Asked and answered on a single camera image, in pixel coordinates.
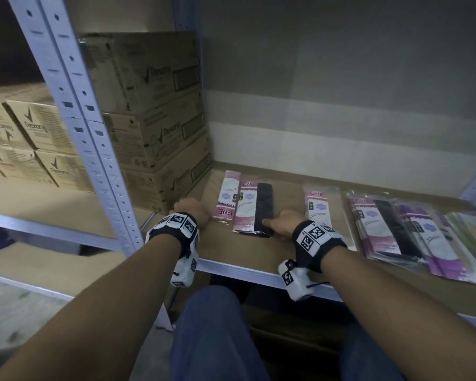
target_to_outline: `leg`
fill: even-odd
[[[340,356],[342,381],[405,381],[406,378],[365,330],[351,328]]]
[[[187,301],[173,334],[171,379],[269,379],[228,288],[210,286]]]

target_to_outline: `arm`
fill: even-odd
[[[175,209],[192,214],[200,228],[208,221],[195,199],[185,199]],[[153,237],[28,340],[0,368],[0,380],[127,380],[180,251],[175,237]]]
[[[291,236],[305,220],[285,210],[265,224]],[[344,247],[321,271],[356,319],[412,380],[476,380],[476,328],[455,312]]]

